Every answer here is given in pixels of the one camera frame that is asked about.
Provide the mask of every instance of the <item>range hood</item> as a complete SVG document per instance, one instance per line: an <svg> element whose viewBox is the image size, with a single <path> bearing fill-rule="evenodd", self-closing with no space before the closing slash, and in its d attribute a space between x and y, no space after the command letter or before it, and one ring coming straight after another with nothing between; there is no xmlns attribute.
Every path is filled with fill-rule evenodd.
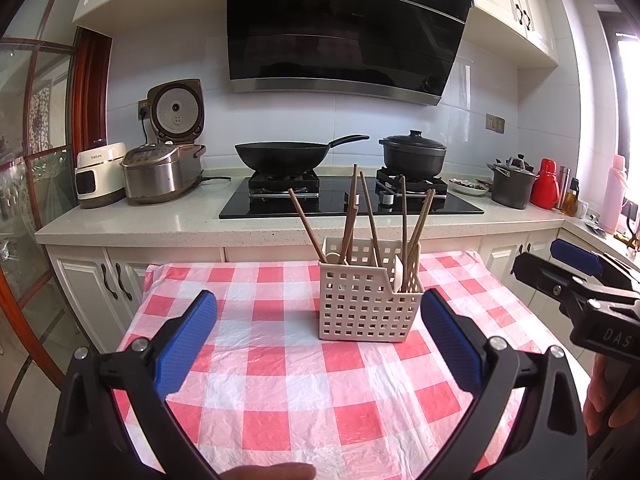
<svg viewBox="0 0 640 480"><path fill-rule="evenodd" d="M227 0L237 92L307 90L436 105L472 0Z"/></svg>

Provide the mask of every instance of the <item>perforated utensil holder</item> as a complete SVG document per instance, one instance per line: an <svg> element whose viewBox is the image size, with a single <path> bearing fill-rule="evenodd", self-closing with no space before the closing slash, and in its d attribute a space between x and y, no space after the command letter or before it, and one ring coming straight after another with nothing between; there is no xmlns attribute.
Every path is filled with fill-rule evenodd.
<svg viewBox="0 0 640 480"><path fill-rule="evenodd" d="M341 238L325 238L324 254L340 253ZM372 240L353 240L351 265L320 263L320 339L404 341L414 323L424 288L418 277L420 245L410 255L407 289L393 292L396 254L402 242L379 240L382 266L375 266Z"/></svg>

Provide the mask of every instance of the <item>blue gripper pad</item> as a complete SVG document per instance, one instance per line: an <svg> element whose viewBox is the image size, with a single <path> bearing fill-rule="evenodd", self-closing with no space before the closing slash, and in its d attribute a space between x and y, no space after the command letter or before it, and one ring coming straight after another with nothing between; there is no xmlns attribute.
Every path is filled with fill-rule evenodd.
<svg viewBox="0 0 640 480"><path fill-rule="evenodd" d="M604 266L595 254L576 247L558 238L551 243L551 255L562 263L585 273L587 276L600 276Z"/></svg>
<svg viewBox="0 0 640 480"><path fill-rule="evenodd" d="M161 399L180 390L191 365L216 324L218 304L211 292L203 290L191 305L194 305L194 309L156 358L154 387Z"/></svg>
<svg viewBox="0 0 640 480"><path fill-rule="evenodd" d="M474 396L479 394L482 359L456 322L458 316L434 288L422 295L420 313L458 387Z"/></svg>

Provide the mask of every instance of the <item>backsplash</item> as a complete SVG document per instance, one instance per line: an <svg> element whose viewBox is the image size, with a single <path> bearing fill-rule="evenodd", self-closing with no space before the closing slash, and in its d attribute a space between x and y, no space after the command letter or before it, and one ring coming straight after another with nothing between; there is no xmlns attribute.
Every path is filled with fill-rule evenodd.
<svg viewBox="0 0 640 480"><path fill-rule="evenodd" d="M351 134L370 140L339 146L324 165L383 164L378 140L422 130L448 146L445 171L489 174L486 164L518 149L518 72L465 41L436 107L371 97L313 92L236 94L228 83L225 16L191 16L140 28L113 40L107 94L108 142L144 141L138 101L160 83L199 78L204 90L206 168L242 166L241 142L328 142ZM485 129L485 114L506 119L505 133Z"/></svg>

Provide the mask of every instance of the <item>plastic tablecloth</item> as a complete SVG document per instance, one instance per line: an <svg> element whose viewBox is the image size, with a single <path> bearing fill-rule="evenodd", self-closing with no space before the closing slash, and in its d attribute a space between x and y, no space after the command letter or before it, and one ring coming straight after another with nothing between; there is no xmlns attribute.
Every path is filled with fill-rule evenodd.
<svg viewBox="0 0 640 480"><path fill-rule="evenodd" d="M477 253L423 254L420 278L487 336L527 351L560 344ZM167 403L217 471L308 462L320 479L416 478L472 397L456 386L419 314L404 343L321 341L319 279L316 262L150 266L120 349L153 337L210 290L218 322ZM584 401L589 377L567 355ZM479 467L497 459L521 394L512 393ZM159 468L126 395L117 400L140 458Z"/></svg>

